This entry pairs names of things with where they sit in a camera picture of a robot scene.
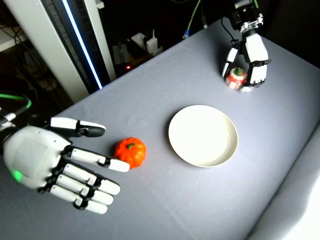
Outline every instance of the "blue light strip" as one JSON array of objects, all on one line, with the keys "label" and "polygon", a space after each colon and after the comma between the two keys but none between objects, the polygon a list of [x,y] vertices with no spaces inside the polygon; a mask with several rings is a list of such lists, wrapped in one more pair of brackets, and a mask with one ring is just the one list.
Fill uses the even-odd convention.
[{"label": "blue light strip", "polygon": [[84,43],[84,41],[83,41],[83,39],[82,39],[82,37],[81,37],[81,35],[80,35],[78,26],[77,26],[77,24],[76,24],[76,21],[75,21],[75,19],[74,19],[74,16],[72,15],[72,12],[71,12],[71,10],[70,10],[69,4],[68,4],[67,0],[62,0],[62,3],[63,3],[63,5],[64,5],[64,8],[65,8],[65,10],[66,10],[66,13],[68,14],[68,17],[69,17],[69,19],[70,19],[70,22],[71,22],[71,24],[72,24],[72,27],[73,27],[74,32],[75,32],[75,34],[76,34],[76,37],[77,37],[78,40],[79,40],[79,43],[80,43],[81,48],[82,48],[82,50],[83,50],[83,52],[84,52],[85,58],[86,58],[86,60],[88,61],[88,64],[89,64],[89,66],[90,66],[90,68],[91,68],[91,71],[92,71],[92,73],[93,73],[93,75],[94,75],[95,81],[96,81],[96,83],[98,84],[99,89],[102,89],[102,86],[101,86],[100,80],[99,80],[99,78],[98,78],[98,75],[97,75],[97,73],[96,73],[95,67],[94,67],[94,65],[92,64],[92,61],[91,61],[90,56],[89,56],[89,54],[88,54],[87,48],[86,48],[86,46],[85,46],[85,43]]}]

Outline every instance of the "round plate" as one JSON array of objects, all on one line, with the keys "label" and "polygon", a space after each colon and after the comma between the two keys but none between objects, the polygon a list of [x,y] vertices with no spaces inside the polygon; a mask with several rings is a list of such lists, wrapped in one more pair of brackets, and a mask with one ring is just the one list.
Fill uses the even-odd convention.
[{"label": "round plate", "polygon": [[169,140],[183,160],[210,168],[225,163],[235,154],[239,137],[235,125],[222,111],[193,105],[173,117]]}]

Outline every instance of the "green indicator light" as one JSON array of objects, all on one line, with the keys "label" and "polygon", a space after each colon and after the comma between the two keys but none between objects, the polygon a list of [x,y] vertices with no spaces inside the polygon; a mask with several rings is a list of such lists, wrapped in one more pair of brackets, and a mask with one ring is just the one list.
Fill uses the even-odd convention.
[{"label": "green indicator light", "polygon": [[13,173],[12,173],[12,176],[18,183],[21,183],[22,177],[23,177],[21,172],[19,172],[17,170],[14,170]]}]

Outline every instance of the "orange pumpkin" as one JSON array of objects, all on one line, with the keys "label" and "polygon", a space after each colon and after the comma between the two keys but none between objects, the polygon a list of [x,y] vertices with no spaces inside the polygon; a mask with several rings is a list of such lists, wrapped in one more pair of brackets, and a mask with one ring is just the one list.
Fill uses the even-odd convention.
[{"label": "orange pumpkin", "polygon": [[134,137],[123,139],[115,147],[114,157],[130,164],[130,169],[139,167],[146,158],[147,148]]}]

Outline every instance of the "robotic hand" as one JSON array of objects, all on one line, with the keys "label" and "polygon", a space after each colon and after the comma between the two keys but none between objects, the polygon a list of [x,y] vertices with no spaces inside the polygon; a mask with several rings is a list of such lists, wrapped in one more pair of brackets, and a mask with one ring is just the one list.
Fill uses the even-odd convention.
[{"label": "robotic hand", "polygon": [[240,91],[250,92],[265,82],[267,64],[271,63],[263,40],[258,34],[258,28],[263,25],[264,18],[256,0],[234,0],[233,2],[235,11],[232,12],[230,21],[233,29],[240,30],[242,40],[233,41],[222,77],[227,77],[238,54],[243,54],[245,61],[249,64],[249,70],[247,81]]},{"label": "robotic hand", "polygon": [[120,186],[72,160],[118,172],[128,172],[124,161],[72,146],[68,137],[99,137],[103,125],[65,117],[52,117],[43,125],[20,130],[10,122],[1,125],[3,158],[12,176],[39,193],[49,192],[79,210],[104,214]]}]

